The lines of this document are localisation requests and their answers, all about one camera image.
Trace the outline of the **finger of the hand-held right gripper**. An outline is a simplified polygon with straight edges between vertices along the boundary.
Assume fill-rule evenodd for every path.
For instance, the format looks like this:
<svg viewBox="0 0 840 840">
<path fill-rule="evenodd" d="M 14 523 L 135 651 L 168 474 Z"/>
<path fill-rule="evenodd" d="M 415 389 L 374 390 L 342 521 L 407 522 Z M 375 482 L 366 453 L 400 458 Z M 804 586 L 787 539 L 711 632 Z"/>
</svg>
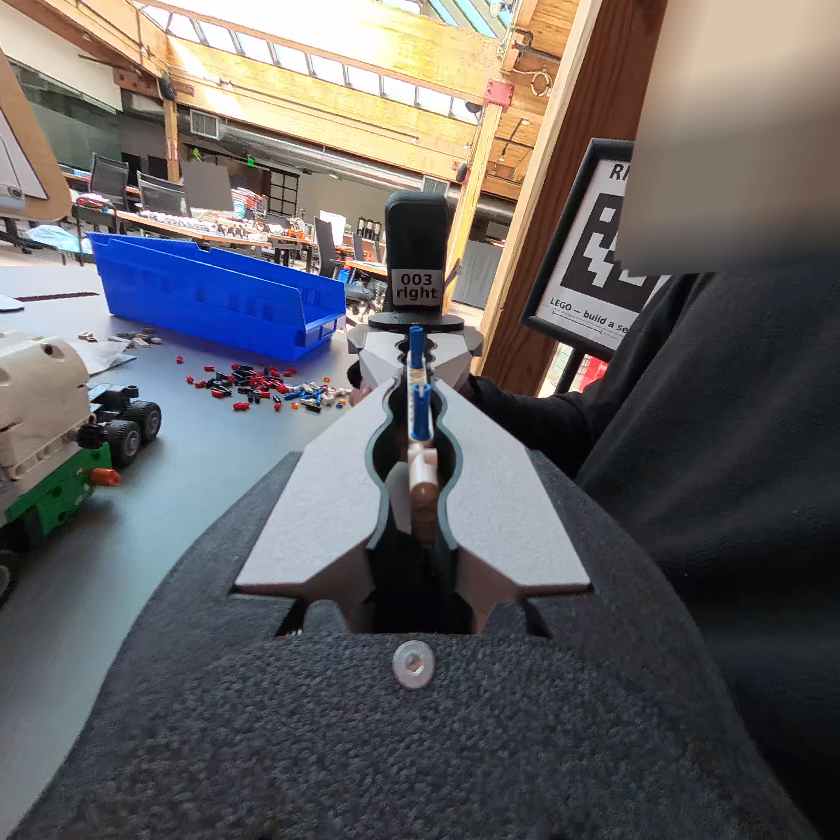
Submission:
<svg viewBox="0 0 840 840">
<path fill-rule="evenodd" d="M 405 372 L 406 333 L 358 327 L 358 356 L 363 396 L 388 382 L 398 385 Z"/>
<path fill-rule="evenodd" d="M 426 338 L 431 342 L 427 368 L 432 387 L 437 389 L 446 384 L 462 396 L 473 396 L 470 366 L 475 351 L 475 329 L 426 332 Z"/>
</svg>

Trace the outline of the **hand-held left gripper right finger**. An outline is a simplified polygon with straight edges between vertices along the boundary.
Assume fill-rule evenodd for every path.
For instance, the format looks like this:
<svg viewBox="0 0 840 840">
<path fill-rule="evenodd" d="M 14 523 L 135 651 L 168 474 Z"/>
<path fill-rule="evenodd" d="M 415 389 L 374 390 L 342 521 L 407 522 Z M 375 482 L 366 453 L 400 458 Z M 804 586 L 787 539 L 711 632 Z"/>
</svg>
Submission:
<svg viewBox="0 0 840 840">
<path fill-rule="evenodd" d="M 453 631 L 475 634 L 501 603 L 592 586 L 525 446 L 450 385 L 433 389 L 434 568 Z"/>
</svg>

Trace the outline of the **white lego beam assembly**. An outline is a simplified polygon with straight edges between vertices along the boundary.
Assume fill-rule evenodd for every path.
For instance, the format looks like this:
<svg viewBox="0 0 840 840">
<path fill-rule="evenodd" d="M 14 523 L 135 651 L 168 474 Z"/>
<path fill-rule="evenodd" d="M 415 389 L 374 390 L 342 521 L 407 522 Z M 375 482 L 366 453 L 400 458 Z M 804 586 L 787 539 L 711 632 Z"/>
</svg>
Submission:
<svg viewBox="0 0 840 840">
<path fill-rule="evenodd" d="M 434 443 L 433 388 L 427 372 L 425 332 L 412 326 L 406 356 L 408 489 L 413 537 L 432 549 L 438 530 L 438 452 Z"/>
</svg>

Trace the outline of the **person's right forearm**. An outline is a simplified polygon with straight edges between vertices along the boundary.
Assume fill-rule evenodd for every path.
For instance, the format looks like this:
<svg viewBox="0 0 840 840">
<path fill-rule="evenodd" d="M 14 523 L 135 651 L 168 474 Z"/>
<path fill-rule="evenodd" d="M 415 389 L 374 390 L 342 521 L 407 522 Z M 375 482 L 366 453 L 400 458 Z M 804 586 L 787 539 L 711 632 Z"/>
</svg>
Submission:
<svg viewBox="0 0 840 840">
<path fill-rule="evenodd" d="M 502 391 L 469 375 L 461 393 L 527 448 L 546 455 L 581 486 L 625 481 L 657 457 L 655 430 L 631 401 L 638 376 L 611 365 L 583 392 L 536 397 Z"/>
</svg>

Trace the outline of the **pile of small lego pieces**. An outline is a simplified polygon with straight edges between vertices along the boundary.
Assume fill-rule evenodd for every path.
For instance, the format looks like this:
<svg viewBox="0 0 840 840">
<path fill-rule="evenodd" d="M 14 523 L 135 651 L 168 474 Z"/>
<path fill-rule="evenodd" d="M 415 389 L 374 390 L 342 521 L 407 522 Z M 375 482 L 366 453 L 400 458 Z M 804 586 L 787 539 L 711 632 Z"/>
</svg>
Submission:
<svg viewBox="0 0 840 840">
<path fill-rule="evenodd" d="M 295 367 L 283 371 L 274 365 L 232 363 L 222 369 L 205 364 L 185 371 L 182 378 L 193 390 L 229 403 L 235 413 L 246 413 L 259 405 L 271 406 L 275 413 L 289 410 L 313 414 L 320 414 L 325 408 L 347 407 L 349 387 L 336 386 L 328 377 L 321 381 L 295 381 L 298 372 Z"/>
</svg>

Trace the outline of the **group of grey lego pieces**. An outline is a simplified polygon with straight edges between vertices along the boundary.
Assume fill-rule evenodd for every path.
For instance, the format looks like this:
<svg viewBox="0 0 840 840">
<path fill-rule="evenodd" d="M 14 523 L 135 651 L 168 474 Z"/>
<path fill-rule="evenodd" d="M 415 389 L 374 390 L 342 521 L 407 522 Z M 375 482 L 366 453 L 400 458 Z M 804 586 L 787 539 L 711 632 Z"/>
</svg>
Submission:
<svg viewBox="0 0 840 840">
<path fill-rule="evenodd" d="M 116 343 L 127 349 L 147 348 L 163 344 L 163 340 L 158 335 L 149 332 L 117 332 L 100 339 L 93 331 L 81 331 L 77 334 L 77 339 L 83 343 L 99 343 L 101 341 Z"/>
</svg>

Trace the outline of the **white and green lego truck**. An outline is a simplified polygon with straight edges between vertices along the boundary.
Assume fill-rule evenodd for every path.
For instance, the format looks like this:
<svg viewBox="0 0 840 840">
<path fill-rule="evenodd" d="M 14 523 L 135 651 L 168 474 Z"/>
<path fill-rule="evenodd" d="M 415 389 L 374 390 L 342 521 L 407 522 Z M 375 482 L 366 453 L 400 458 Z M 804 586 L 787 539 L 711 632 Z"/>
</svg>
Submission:
<svg viewBox="0 0 840 840">
<path fill-rule="evenodd" d="M 136 385 L 89 384 L 78 350 L 61 338 L 1 337 L 1 604 L 25 554 L 71 520 L 98 487 L 155 441 L 162 411 Z"/>
</svg>

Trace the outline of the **black office chair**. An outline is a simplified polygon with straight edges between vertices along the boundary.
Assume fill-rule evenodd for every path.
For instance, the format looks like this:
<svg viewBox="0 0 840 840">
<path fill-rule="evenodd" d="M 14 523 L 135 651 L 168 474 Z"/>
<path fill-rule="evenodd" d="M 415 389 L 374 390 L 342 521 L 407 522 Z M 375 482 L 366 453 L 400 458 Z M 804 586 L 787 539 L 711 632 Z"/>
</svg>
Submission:
<svg viewBox="0 0 840 840">
<path fill-rule="evenodd" d="M 321 277 L 336 280 L 344 269 L 344 262 L 335 246 L 332 226 L 329 222 L 317 218 L 314 227 L 318 245 L 318 273 Z"/>
<path fill-rule="evenodd" d="M 183 185 L 165 179 L 137 173 L 141 205 L 144 211 L 168 214 L 176 217 L 192 217 Z"/>
<path fill-rule="evenodd" d="M 130 166 L 127 162 L 94 154 L 88 191 L 106 199 L 115 209 L 128 211 L 129 175 Z"/>
</svg>

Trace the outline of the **black framed sign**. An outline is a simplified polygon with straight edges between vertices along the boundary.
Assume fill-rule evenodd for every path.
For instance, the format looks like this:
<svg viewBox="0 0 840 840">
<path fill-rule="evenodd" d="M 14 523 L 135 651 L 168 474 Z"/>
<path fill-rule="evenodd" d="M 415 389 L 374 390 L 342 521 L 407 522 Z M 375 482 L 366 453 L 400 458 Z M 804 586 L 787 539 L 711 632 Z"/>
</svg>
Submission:
<svg viewBox="0 0 840 840">
<path fill-rule="evenodd" d="M 669 279 L 631 275 L 615 257 L 634 143 L 592 139 L 554 230 L 521 324 L 608 362 Z"/>
</svg>

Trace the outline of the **blue plastic bin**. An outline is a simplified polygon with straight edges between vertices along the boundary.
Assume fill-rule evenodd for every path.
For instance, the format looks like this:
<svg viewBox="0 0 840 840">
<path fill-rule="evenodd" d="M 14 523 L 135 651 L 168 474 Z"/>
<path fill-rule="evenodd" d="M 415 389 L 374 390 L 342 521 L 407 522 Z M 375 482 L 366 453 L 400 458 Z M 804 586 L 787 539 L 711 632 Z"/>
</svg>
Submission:
<svg viewBox="0 0 840 840">
<path fill-rule="evenodd" d="M 112 315 L 295 361 L 345 324 L 344 284 L 193 242 L 90 234 Z"/>
</svg>

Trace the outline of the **person's black clothing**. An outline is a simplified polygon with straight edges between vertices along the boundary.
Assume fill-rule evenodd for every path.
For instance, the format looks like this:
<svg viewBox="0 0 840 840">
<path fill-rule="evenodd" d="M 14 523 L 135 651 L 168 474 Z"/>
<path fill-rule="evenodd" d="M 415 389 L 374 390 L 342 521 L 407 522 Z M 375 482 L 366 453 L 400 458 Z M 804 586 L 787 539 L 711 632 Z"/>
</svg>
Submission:
<svg viewBox="0 0 840 840">
<path fill-rule="evenodd" d="M 576 480 L 653 558 L 752 738 L 838 838 L 839 271 L 665 283 L 583 398 Z"/>
</svg>

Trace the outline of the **long wooden table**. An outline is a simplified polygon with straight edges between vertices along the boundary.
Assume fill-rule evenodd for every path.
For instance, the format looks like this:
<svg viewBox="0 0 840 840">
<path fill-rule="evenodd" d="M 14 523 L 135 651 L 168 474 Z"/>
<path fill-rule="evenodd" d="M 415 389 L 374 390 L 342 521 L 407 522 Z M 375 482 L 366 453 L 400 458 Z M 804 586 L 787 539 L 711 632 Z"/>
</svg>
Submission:
<svg viewBox="0 0 840 840">
<path fill-rule="evenodd" d="M 190 227 L 157 224 L 137 214 L 120 211 L 108 215 L 108 230 L 91 233 L 88 241 L 93 262 L 107 288 L 107 295 L 118 297 L 117 287 L 140 287 L 146 282 L 193 281 L 238 283 L 248 278 L 279 281 L 288 263 L 279 257 L 248 257 L 238 249 L 219 246 L 219 237 L 205 235 Z"/>
</svg>

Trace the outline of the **clear plastic bag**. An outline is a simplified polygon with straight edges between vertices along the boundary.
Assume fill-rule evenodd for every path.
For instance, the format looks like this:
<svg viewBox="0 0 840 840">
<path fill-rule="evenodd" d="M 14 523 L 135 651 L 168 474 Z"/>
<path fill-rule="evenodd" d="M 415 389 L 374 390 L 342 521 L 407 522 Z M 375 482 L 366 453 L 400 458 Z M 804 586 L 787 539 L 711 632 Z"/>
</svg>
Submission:
<svg viewBox="0 0 840 840">
<path fill-rule="evenodd" d="M 90 377 L 134 361 L 136 358 L 134 345 L 130 340 L 89 342 L 78 339 L 71 341 L 70 346 L 82 359 Z"/>
</svg>

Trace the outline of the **wooden instruction board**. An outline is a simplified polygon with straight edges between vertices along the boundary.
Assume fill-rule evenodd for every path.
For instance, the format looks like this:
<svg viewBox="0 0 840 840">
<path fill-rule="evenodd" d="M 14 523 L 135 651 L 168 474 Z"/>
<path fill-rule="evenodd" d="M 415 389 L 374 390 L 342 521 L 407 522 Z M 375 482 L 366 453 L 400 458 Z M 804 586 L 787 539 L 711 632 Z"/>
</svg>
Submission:
<svg viewBox="0 0 840 840">
<path fill-rule="evenodd" d="M 53 223 L 71 210 L 70 189 L 30 102 L 1 55 L 1 216 Z"/>
</svg>

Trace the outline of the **wooden post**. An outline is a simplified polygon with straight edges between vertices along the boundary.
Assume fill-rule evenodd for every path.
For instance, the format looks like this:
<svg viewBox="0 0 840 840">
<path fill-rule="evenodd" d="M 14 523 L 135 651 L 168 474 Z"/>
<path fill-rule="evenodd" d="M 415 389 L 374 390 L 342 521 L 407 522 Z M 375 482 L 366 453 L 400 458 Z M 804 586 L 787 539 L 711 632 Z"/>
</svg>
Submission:
<svg viewBox="0 0 840 840">
<path fill-rule="evenodd" d="M 592 139 L 634 140 L 666 1 L 579 2 L 500 257 L 473 371 L 535 396 L 557 342 L 520 320 Z"/>
</svg>

